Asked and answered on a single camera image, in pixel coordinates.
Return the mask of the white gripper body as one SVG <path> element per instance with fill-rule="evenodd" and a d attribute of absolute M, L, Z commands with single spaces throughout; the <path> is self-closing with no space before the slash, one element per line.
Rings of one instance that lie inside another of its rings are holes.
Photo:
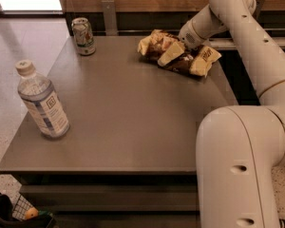
<path fill-rule="evenodd" d="M 204 39 L 200 37 L 195 31 L 195 28 L 191 21 L 188 21 L 180 29 L 178 37 L 188 49 L 196 49 L 204 42 Z"/>

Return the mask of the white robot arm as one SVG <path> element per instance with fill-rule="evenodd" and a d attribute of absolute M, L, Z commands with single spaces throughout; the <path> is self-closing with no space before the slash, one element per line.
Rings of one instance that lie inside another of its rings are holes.
<path fill-rule="evenodd" d="M 179 33 L 193 49 L 230 32 L 259 99 L 218 108 L 199 125 L 201 228 L 279 228 L 272 169 L 285 164 L 285 52 L 255 9 L 256 0 L 209 0 Z"/>

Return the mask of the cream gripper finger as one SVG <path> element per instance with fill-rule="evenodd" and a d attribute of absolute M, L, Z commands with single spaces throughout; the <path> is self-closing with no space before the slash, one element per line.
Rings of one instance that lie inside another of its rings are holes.
<path fill-rule="evenodd" d="M 160 57 L 158 64 L 160 67 L 164 67 L 174 59 L 178 58 L 185 52 L 185 46 L 183 42 L 174 42 L 167 51 Z"/>

